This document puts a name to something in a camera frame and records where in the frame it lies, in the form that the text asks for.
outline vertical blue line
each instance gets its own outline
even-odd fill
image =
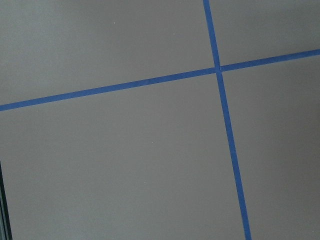
[[[228,108],[224,78],[222,76],[222,72],[220,68],[219,52],[218,52],[214,22],[211,14],[209,0],[203,0],[203,6],[204,6],[205,17],[206,17],[206,23],[209,31],[212,56],[213,56],[216,78],[217,78],[217,83],[218,83],[218,88],[220,93],[220,100],[221,100],[224,124],[226,129],[226,135],[227,135],[229,150],[231,155],[235,186],[236,186],[236,191],[237,191],[238,201],[239,201],[239,206],[241,211],[244,236],[246,240],[251,240],[252,238],[251,238],[251,232],[250,232],[250,226],[249,226],[247,207],[245,202],[245,195],[244,195],[244,190],[243,190],[242,181],[241,181],[241,175],[240,175],[240,169],[238,164],[234,134],[233,134],[232,125],[231,125],[230,113]]]

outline floor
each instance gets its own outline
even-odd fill
[[[319,16],[2,1],[1,239],[320,239]]]

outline gray panel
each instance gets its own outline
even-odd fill
[[[320,49],[319,0],[211,0],[221,64]]]
[[[252,239],[320,239],[319,64],[223,74]]]
[[[244,239],[214,75],[0,118],[14,240]]]
[[[202,1],[2,0],[0,104],[213,66]]]

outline gray surface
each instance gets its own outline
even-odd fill
[[[320,57],[223,74],[252,239],[320,239]]]
[[[319,0],[211,0],[220,63],[320,49]]]
[[[0,112],[13,239],[244,239],[216,81]]]
[[[0,1],[0,105],[213,66],[202,1]]]

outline blue tape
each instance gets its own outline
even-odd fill
[[[97,88],[92,88],[87,90],[68,92],[68,93],[63,93],[59,95],[46,96],[46,97],[41,97],[41,98],[36,98],[36,99],[31,99],[26,101],[19,101],[19,102],[0,105],[0,111],[23,108],[27,106],[50,103],[50,102],[61,101],[66,99],[80,98],[80,97],[89,96],[89,95],[114,92],[118,90],[131,89],[131,88],[170,82],[170,81],[175,81],[180,79],[187,79],[187,78],[192,78],[197,76],[214,74],[215,72],[216,72],[215,68],[211,67],[211,68],[188,71],[188,72],[177,73],[177,74],[172,74],[167,76],[154,77],[154,78],[149,78],[149,79],[144,79],[139,81],[120,83],[120,84],[111,85],[111,86],[103,86],[103,87],[97,87]]]
[[[212,14],[211,14],[209,0],[203,0],[203,6],[204,6],[204,11],[205,11],[207,27],[208,27],[208,31],[209,31],[209,38],[210,38],[210,44],[211,44],[211,49],[212,49],[214,66],[215,66],[215,70],[216,70],[216,78],[217,78],[217,82],[218,82],[224,124],[225,124],[228,144],[229,144],[230,155],[231,155],[231,162],[232,162],[235,186],[236,186],[236,191],[237,191],[238,201],[239,201],[239,206],[240,206],[240,212],[241,212],[241,217],[242,217],[244,236],[245,236],[246,240],[251,240],[251,232],[250,232],[250,225],[249,225],[249,219],[248,219],[248,214],[247,214],[245,195],[244,195],[244,190],[243,190],[242,181],[241,181],[241,175],[240,175],[236,145],[235,145],[235,140],[234,140],[234,134],[233,134],[232,125],[231,125],[230,113],[229,113],[229,108],[228,108],[224,78],[223,78],[222,71],[220,68],[219,52],[218,52],[214,22],[213,22],[213,18],[212,18]]]
[[[250,68],[250,67],[255,67],[259,65],[278,63],[278,62],[289,61],[294,59],[317,56],[317,55],[320,55],[320,49],[315,49],[311,51],[302,51],[302,52],[281,55],[281,56],[273,56],[273,57],[262,58],[258,60],[252,60],[252,61],[245,61],[240,63],[234,63],[234,64],[221,66],[220,69],[222,72],[226,72],[226,71],[232,71],[236,69]]]

